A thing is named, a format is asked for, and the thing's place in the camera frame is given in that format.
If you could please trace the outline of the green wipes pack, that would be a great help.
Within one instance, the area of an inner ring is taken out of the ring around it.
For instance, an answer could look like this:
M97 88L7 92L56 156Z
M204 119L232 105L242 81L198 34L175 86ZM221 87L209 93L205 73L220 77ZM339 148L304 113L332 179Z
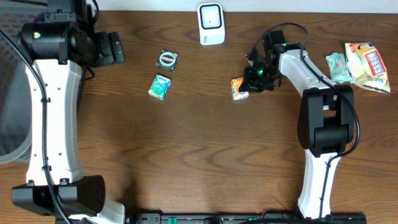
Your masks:
M346 64L345 56L341 53L333 53L326 56L326 62L330 69L330 77L334 82L353 84L353 77L351 76L348 66Z

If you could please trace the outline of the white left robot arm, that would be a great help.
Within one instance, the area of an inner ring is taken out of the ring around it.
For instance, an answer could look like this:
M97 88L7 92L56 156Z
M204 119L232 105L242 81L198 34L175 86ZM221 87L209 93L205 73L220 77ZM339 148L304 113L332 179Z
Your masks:
M13 48L25 63L31 95L31 157L13 204L57 223L129 223L123 203L106 195L104 178L85 175L76 116L83 72L124 62L117 32L96 32L96 1L48 1L22 26Z

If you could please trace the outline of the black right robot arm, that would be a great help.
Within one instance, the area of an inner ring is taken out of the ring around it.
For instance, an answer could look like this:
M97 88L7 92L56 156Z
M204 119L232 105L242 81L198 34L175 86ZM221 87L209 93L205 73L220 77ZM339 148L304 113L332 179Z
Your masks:
M338 161L354 138L358 117L353 89L338 85L310 60L305 46L287 42L281 30L266 32L260 40L265 56L253 50L248 56L240 91L272 91L287 78L301 96L297 135L305 151L303 187L298 198L302 217L326 218Z

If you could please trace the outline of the yellow wet wipes pack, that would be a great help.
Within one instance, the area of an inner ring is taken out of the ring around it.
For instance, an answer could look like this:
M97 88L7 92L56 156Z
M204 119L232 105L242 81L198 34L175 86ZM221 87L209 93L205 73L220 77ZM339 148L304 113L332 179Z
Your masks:
M346 63L355 85L366 90L391 93L386 66L372 43L345 43L345 50Z

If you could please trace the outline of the orange snack pack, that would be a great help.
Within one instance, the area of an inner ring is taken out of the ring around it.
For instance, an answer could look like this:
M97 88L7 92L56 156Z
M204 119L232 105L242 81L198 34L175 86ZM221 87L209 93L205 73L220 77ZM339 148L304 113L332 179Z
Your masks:
M243 100L249 97L248 91L240 91L239 87L243 83L243 77L235 78L231 80L231 90L233 100Z

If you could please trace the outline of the teal Kleenex tissue pack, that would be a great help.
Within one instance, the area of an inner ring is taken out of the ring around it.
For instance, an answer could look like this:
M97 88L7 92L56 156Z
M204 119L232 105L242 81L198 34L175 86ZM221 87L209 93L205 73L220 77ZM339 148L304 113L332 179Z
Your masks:
M159 100L164 100L171 84L171 79L157 74L149 88L148 94Z

